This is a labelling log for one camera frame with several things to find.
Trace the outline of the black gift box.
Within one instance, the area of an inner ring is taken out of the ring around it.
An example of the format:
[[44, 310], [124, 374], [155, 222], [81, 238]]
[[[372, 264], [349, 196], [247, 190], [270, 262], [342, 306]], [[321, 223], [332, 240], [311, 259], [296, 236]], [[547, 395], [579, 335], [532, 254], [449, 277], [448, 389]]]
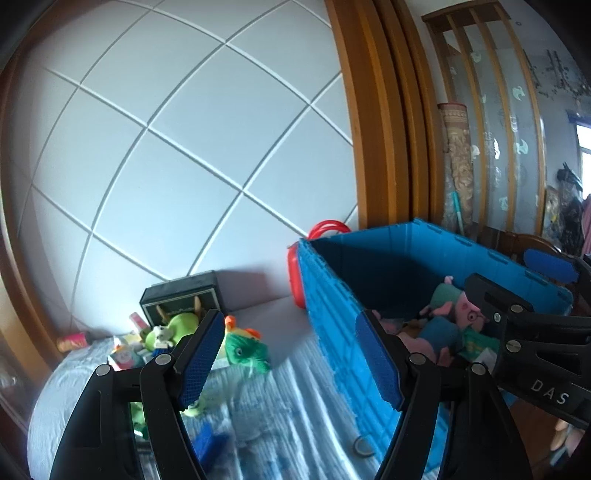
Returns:
[[214, 271], [185, 276], [146, 288], [139, 305], [150, 327], [164, 325], [175, 315], [192, 312], [200, 302], [203, 311], [226, 312]]

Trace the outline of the green frog plush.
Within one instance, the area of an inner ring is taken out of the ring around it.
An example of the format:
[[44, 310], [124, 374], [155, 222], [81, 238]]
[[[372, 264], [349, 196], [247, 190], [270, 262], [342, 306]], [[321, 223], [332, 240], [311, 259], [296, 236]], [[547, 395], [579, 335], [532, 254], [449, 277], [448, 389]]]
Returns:
[[181, 338], [186, 335], [192, 335], [197, 330], [199, 322], [199, 317], [194, 313], [183, 312], [175, 315], [166, 325], [164, 325], [174, 332], [174, 347]]

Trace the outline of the small white bear doll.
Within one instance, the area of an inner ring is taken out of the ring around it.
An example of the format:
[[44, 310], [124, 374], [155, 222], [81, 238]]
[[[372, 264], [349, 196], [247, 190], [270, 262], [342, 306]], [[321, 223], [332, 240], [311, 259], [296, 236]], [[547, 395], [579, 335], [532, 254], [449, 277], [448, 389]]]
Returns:
[[156, 326], [147, 335], [146, 346], [154, 355], [157, 355], [161, 352], [167, 352], [175, 345], [173, 335], [174, 332], [168, 327]]

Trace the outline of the pink pig plush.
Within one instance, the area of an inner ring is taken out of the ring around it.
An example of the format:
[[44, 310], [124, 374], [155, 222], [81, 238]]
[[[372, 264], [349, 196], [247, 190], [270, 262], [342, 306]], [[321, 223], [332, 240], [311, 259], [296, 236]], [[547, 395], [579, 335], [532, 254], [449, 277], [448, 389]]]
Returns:
[[471, 327], [476, 332], [481, 332], [488, 319], [453, 281], [453, 276], [444, 278], [436, 287], [429, 304], [420, 311], [420, 315], [423, 318], [443, 316], [454, 321], [461, 330]]

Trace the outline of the wooden slatted glass door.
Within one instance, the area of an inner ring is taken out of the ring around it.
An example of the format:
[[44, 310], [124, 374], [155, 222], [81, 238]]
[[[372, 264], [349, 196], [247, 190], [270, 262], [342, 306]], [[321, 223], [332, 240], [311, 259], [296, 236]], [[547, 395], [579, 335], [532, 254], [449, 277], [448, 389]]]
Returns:
[[509, 12], [467, 1], [423, 16], [449, 102], [467, 109], [473, 221], [540, 234], [546, 189], [545, 133], [534, 75]]

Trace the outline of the blue plastic storage crate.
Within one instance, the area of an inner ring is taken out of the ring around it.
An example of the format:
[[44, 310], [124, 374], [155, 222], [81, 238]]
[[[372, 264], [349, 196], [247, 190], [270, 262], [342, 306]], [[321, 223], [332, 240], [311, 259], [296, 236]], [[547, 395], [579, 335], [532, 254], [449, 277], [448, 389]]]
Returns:
[[308, 318], [356, 428], [378, 460], [384, 459], [401, 414], [382, 399], [356, 341], [358, 315], [377, 310], [386, 318], [410, 318], [448, 275], [462, 287], [478, 273], [511, 291], [528, 280], [527, 273], [541, 277], [422, 220], [301, 243], [308, 258]]

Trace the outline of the black tape roll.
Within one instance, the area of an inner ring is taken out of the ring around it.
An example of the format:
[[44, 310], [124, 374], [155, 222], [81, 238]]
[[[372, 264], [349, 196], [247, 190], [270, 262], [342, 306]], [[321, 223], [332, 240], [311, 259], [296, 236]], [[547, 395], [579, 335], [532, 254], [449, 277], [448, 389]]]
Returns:
[[353, 441], [353, 453], [360, 458], [366, 459], [373, 457], [375, 451], [370, 441], [365, 436], [360, 435]]

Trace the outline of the striped blue bed sheet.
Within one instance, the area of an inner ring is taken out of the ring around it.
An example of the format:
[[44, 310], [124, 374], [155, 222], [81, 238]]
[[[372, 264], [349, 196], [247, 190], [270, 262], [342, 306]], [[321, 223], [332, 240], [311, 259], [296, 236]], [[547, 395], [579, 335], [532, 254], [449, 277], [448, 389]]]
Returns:
[[[380, 462], [353, 453], [355, 417], [335, 389], [307, 313], [290, 297], [232, 313], [269, 346], [270, 373], [231, 366], [211, 372], [204, 413], [182, 417], [192, 439], [202, 425], [228, 435], [208, 479], [374, 479]], [[69, 353], [33, 409], [27, 460], [33, 479], [49, 479], [61, 436], [89, 377], [116, 337]]]

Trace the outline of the pink red small box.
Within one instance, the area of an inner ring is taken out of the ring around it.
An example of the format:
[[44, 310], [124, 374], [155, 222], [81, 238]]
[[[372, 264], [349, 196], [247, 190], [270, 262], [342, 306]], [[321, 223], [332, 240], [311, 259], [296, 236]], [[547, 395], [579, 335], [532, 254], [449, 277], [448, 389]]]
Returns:
[[129, 315], [129, 319], [137, 332], [141, 332], [149, 327], [149, 325], [143, 320], [143, 318], [136, 312], [131, 313]]

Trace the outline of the rolled patterned mat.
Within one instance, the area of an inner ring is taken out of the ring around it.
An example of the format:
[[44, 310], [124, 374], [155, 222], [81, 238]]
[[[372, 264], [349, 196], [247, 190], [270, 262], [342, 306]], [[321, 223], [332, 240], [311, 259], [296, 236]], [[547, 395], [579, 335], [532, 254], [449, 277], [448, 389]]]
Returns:
[[444, 216], [442, 226], [470, 236], [473, 226], [474, 167], [468, 111], [464, 104], [438, 105], [443, 127]]

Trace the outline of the green orange fish plush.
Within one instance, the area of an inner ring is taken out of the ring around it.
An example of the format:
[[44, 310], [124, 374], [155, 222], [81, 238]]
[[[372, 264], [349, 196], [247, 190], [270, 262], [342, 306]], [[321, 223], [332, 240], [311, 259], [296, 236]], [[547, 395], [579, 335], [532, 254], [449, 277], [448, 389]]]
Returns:
[[239, 365], [267, 373], [271, 369], [269, 348], [262, 335], [252, 328], [240, 328], [235, 316], [224, 318], [224, 338], [219, 354], [229, 365]]

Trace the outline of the red plastic handled case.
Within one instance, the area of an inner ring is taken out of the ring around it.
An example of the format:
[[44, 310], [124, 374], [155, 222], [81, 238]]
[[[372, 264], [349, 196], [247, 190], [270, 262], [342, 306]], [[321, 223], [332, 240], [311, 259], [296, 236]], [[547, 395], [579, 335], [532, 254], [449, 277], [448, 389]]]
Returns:
[[[328, 234], [351, 233], [352, 229], [339, 220], [322, 220], [314, 226], [305, 236], [305, 240], [318, 240]], [[307, 309], [307, 294], [305, 293], [304, 280], [308, 275], [308, 258], [304, 256], [307, 250], [304, 249], [301, 241], [295, 242], [287, 248], [287, 276], [290, 283], [290, 293], [294, 299], [294, 304], [298, 308]]]

